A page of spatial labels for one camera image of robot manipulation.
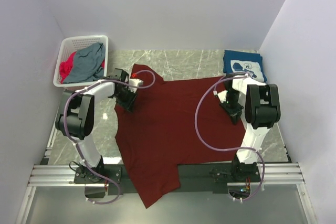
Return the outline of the dark red t shirt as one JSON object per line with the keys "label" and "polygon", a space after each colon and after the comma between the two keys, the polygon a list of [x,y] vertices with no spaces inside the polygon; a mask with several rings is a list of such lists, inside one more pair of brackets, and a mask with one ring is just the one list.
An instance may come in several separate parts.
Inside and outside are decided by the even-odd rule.
{"label": "dark red t shirt", "polygon": [[178,166],[231,161],[245,135],[206,94],[217,78],[165,81],[146,65],[132,73],[143,80],[133,112],[115,108],[116,143],[146,208],[179,188]]}

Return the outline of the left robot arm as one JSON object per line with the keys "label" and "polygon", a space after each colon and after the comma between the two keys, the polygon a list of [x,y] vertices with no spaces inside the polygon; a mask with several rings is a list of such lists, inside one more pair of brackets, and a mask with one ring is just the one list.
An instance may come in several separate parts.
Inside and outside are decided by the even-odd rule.
{"label": "left robot arm", "polygon": [[94,84],[77,91],[65,90],[58,108],[55,127],[69,137],[81,158],[80,176],[101,177],[105,175],[103,158],[98,152],[92,136],[96,103],[115,98],[116,103],[132,111],[137,89],[143,81],[122,69],[103,77]]}

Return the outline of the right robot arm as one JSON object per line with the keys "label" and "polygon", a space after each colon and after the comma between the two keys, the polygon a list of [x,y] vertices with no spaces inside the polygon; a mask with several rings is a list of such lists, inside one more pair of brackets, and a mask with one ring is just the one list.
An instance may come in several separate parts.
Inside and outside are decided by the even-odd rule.
{"label": "right robot arm", "polygon": [[232,161],[232,178],[240,182],[259,174],[256,152],[281,116],[278,87],[258,82],[247,74],[229,74],[223,80],[225,90],[217,94],[220,106],[234,125],[242,115],[246,121],[241,147]]}

